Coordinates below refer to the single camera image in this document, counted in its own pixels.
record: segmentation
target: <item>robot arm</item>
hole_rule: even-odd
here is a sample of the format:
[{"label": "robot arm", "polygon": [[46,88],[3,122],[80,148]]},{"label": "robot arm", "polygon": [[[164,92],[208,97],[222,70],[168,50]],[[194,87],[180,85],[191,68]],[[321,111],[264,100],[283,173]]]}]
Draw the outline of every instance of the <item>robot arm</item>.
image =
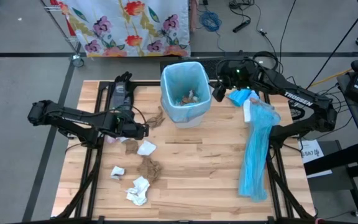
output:
[{"label": "robot arm", "polygon": [[[89,113],[80,111],[50,101],[43,100],[33,103],[27,119],[34,126],[52,125],[65,136],[74,134],[78,139],[89,147],[96,147],[99,133],[111,137],[127,137],[141,140],[149,135],[149,125],[134,121],[134,113],[131,111],[120,111],[110,113]],[[84,128],[78,124],[90,126]]]},{"label": "robot arm", "polygon": [[226,89],[252,89],[269,95],[285,96],[314,111],[302,121],[288,126],[274,126],[270,133],[270,143],[273,146],[282,147],[286,138],[296,134],[304,136],[310,131],[326,132],[335,128],[337,112],[332,99],[288,82],[282,74],[262,67],[251,58],[220,61],[216,76],[218,82],[213,96],[218,101],[223,99]]}]

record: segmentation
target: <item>flower pattern fabric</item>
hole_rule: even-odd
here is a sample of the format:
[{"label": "flower pattern fabric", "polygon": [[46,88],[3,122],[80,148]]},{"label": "flower pattern fabric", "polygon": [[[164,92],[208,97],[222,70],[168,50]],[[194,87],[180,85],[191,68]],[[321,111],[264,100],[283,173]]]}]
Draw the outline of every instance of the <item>flower pattern fabric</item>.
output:
[{"label": "flower pattern fabric", "polygon": [[61,0],[88,57],[190,55],[188,0]]}]

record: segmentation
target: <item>wooden table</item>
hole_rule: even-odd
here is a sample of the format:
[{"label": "wooden table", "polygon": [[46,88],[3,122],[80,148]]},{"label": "wooden table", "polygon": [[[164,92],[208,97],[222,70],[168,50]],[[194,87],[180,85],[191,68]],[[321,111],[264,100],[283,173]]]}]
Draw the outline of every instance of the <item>wooden table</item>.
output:
[{"label": "wooden table", "polygon": [[[99,81],[84,81],[78,109],[93,112]],[[270,96],[271,104],[281,116],[281,125],[292,123],[287,99]],[[158,113],[159,86],[138,86],[134,106],[146,119]],[[137,114],[135,120],[143,122]],[[106,220],[266,220],[275,216],[269,177],[265,171],[265,190],[268,199],[252,202],[249,197],[237,196],[239,169],[243,161],[249,129],[244,123],[242,108],[227,99],[213,99],[203,122],[195,128],[177,129],[167,117],[162,125],[150,129],[145,138],[157,145],[151,158],[163,166],[161,178],[147,191],[148,201],[141,207],[126,200],[126,193],[139,177],[139,155],[125,155],[125,145],[104,143],[93,219],[104,215]],[[69,142],[69,146],[78,140]],[[294,139],[287,145],[298,148]],[[308,181],[300,153],[283,147],[283,164],[288,187],[306,211],[314,215]],[[86,149],[71,148],[65,157],[52,216],[58,215],[78,190]],[[114,166],[125,168],[121,180],[110,178]],[[278,188],[280,206],[286,216],[283,195]],[[83,215],[88,204],[85,195]]]}]

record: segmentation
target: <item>gray floor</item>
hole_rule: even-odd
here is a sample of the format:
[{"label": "gray floor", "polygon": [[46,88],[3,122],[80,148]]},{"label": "gray floor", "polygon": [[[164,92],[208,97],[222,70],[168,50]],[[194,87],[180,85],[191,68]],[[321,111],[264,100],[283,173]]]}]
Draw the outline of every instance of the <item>gray floor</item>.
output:
[{"label": "gray floor", "polygon": [[[292,0],[255,0],[262,10],[259,28],[279,50],[280,38],[291,8]],[[256,52],[272,50],[255,31],[259,11],[250,7],[246,14],[251,24],[234,34],[231,30],[240,23],[241,17],[233,15],[226,1],[209,0],[210,11],[219,14],[223,24],[219,33],[219,45],[226,51]],[[70,52],[53,22],[38,1],[1,0],[0,52]],[[64,25],[60,13],[55,13]],[[330,52],[358,16],[354,0],[297,1],[283,41],[283,52]],[[358,36],[358,24],[349,34],[338,52],[358,52],[354,39]],[[217,35],[198,29],[191,35],[194,52],[219,52]],[[358,58],[332,58],[320,78],[350,67]],[[83,80],[114,79],[125,71],[134,74],[133,79],[158,79],[159,61],[172,58],[86,58],[85,66],[76,68],[65,101],[66,106],[76,106]],[[293,75],[298,85],[306,86],[318,72],[325,57],[284,57],[285,76]],[[31,103],[51,99],[57,101],[68,69],[67,58],[0,58],[0,223],[19,222],[29,198],[32,183],[49,131],[48,127],[32,127],[26,120]],[[335,80],[312,88],[313,91],[328,89]],[[350,113],[339,115],[337,127],[350,118]],[[320,136],[311,133],[309,139]],[[358,142],[358,131],[353,121],[346,128],[327,135],[321,140],[338,139],[342,147]],[[44,184],[34,211],[33,220],[49,218],[54,195],[64,160],[67,140],[57,134],[45,173]],[[349,192],[314,192],[313,201],[319,217],[327,218],[354,210]],[[358,222],[349,214],[334,218]]]}]

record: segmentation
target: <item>white crumpled paper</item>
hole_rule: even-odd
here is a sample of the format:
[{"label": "white crumpled paper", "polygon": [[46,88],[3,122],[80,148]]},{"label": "white crumpled paper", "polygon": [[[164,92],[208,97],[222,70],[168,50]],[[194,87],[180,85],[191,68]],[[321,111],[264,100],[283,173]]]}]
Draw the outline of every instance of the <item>white crumpled paper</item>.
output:
[{"label": "white crumpled paper", "polygon": [[137,150],[138,155],[149,156],[157,147],[149,141],[144,141]]},{"label": "white crumpled paper", "polygon": [[115,166],[111,171],[110,177],[112,179],[119,180],[119,175],[124,175],[124,173],[125,170],[123,168]]},{"label": "white crumpled paper", "polygon": [[133,181],[135,187],[126,190],[127,199],[135,205],[141,206],[147,202],[146,191],[150,187],[149,181],[142,176]]}]

